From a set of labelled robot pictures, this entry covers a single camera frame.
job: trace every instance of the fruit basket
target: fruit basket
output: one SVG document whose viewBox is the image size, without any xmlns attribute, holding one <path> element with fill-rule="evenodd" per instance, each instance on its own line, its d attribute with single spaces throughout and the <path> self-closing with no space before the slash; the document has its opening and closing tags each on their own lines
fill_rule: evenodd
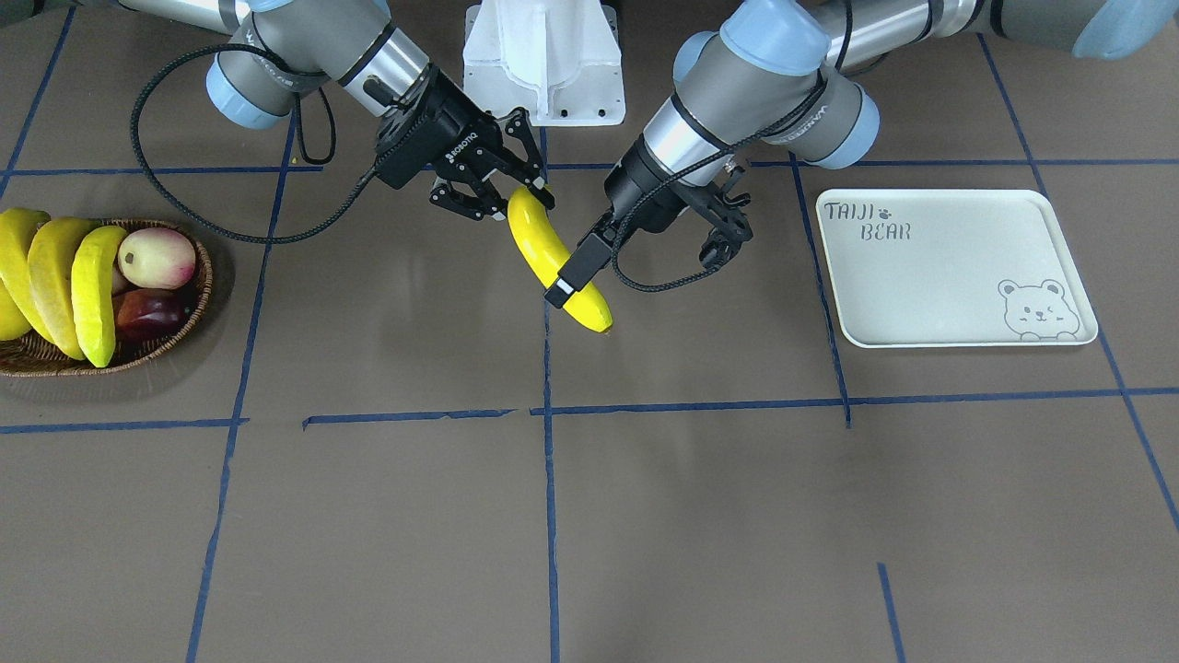
<svg viewBox="0 0 1179 663">
<path fill-rule="evenodd" d="M 104 225 L 119 225 L 129 232 L 144 228 L 170 228 L 180 232 L 196 249 L 196 273 L 192 280 L 177 290 L 186 301 L 192 302 L 192 313 L 187 321 L 174 334 L 133 343 L 120 341 L 116 343 L 114 356 L 106 368 L 94 368 L 87 361 L 78 361 L 66 356 L 53 343 L 42 339 L 37 332 L 29 332 L 13 341 L 0 341 L 0 375 L 8 378 L 44 378 L 52 375 L 103 375 L 126 370 L 146 363 L 176 347 L 192 332 L 209 306 L 212 293 L 213 270 L 209 251 L 184 228 L 160 221 L 144 218 L 104 218 L 98 219 Z"/>
</svg>

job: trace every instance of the yellow banana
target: yellow banana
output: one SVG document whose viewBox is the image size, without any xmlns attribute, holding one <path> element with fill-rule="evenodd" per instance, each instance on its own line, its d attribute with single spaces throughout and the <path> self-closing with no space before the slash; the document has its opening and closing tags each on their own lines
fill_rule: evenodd
<svg viewBox="0 0 1179 663">
<path fill-rule="evenodd" d="M 25 320 L 46 341 L 53 342 L 50 330 L 37 313 L 28 282 L 28 248 L 33 243 L 38 224 L 48 221 L 50 215 L 22 208 L 12 208 L 0 214 L 0 281 Z"/>
<path fill-rule="evenodd" d="M 37 313 L 53 336 L 53 344 L 77 360 L 85 360 L 86 355 L 74 330 L 70 271 L 78 245 L 94 225 L 85 218 L 54 218 L 37 231 L 28 248 L 28 282 Z"/>
<path fill-rule="evenodd" d="M 0 281 L 0 341 L 20 339 L 32 328 L 33 326 L 25 319 L 25 314 L 20 313 L 20 307 L 12 301 L 12 295 L 4 287 L 4 281 Z"/>
<path fill-rule="evenodd" d="M 111 301 L 112 267 L 127 231 L 104 225 L 86 235 L 74 254 L 70 273 L 74 330 L 86 359 L 106 368 L 114 356 L 114 304 Z"/>
<path fill-rule="evenodd" d="M 516 248 L 523 254 L 525 261 L 533 274 L 548 288 L 556 281 L 556 273 L 569 260 L 569 250 L 556 236 L 553 224 L 548 222 L 545 205 L 533 196 L 527 188 L 520 186 L 508 198 L 508 228 L 515 238 Z M 610 306 L 598 288 L 590 283 L 580 293 L 574 293 L 565 302 L 565 313 L 573 316 L 582 326 L 593 332 L 605 333 L 614 324 Z"/>
</svg>

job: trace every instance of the blue joint cap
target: blue joint cap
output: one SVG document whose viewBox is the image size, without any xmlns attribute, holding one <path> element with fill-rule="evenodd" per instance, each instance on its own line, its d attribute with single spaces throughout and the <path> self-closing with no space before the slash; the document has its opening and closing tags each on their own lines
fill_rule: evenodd
<svg viewBox="0 0 1179 663">
<path fill-rule="evenodd" d="M 262 12 L 269 12 L 270 9 L 284 7 L 294 1 L 295 0 L 245 0 L 245 4 L 250 6 L 251 12 L 261 14 Z"/>
<path fill-rule="evenodd" d="M 716 32 L 697 32 L 684 41 L 684 45 L 679 47 L 679 52 L 676 53 L 676 63 L 671 66 L 672 80 L 681 83 L 687 78 L 687 72 L 692 71 L 692 67 L 700 59 L 704 47 L 716 35 Z"/>
<path fill-rule="evenodd" d="M 806 76 L 826 59 L 831 38 L 795 0 L 745 0 L 720 26 L 725 46 L 749 64 Z"/>
<path fill-rule="evenodd" d="M 811 165 L 828 170 L 848 168 L 864 158 L 868 150 L 876 143 L 876 134 L 881 130 L 881 111 L 876 107 L 876 101 L 872 101 L 872 98 L 868 96 L 868 92 L 864 92 L 863 87 L 859 87 L 859 117 L 856 118 L 856 124 L 851 127 L 851 132 L 848 133 L 848 137 L 844 138 L 843 143 L 834 152 L 817 162 L 809 162 Z"/>
<path fill-rule="evenodd" d="M 1073 57 L 1117 60 L 1146 46 L 1179 12 L 1179 0 L 1109 0 L 1073 45 Z"/>
<path fill-rule="evenodd" d="M 205 74 L 205 90 L 209 92 L 209 99 L 213 106 L 217 106 L 223 116 L 246 129 L 270 129 L 286 117 L 268 113 L 243 97 L 226 78 L 225 72 L 220 68 L 220 63 L 216 59 L 209 67 L 209 73 Z"/>
</svg>

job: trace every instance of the white tray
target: white tray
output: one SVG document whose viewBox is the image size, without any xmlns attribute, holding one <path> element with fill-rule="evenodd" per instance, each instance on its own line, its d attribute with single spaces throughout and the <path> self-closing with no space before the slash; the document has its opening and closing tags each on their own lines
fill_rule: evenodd
<svg viewBox="0 0 1179 663">
<path fill-rule="evenodd" d="M 832 189 L 816 210 L 839 327 L 859 347 L 1098 335 L 1056 215 L 1035 191 Z"/>
</svg>

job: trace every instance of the apple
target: apple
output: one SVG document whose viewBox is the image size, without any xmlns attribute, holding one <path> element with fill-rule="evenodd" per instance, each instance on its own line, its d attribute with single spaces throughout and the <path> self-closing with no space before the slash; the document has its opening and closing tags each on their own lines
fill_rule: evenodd
<svg viewBox="0 0 1179 663">
<path fill-rule="evenodd" d="M 174 290 L 197 270 L 197 251 L 184 235 L 170 228 L 145 228 L 119 244 L 119 271 L 140 288 Z"/>
<path fill-rule="evenodd" d="M 192 314 L 180 294 L 159 288 L 131 290 L 113 303 L 114 337 L 134 343 L 176 334 Z"/>
</svg>

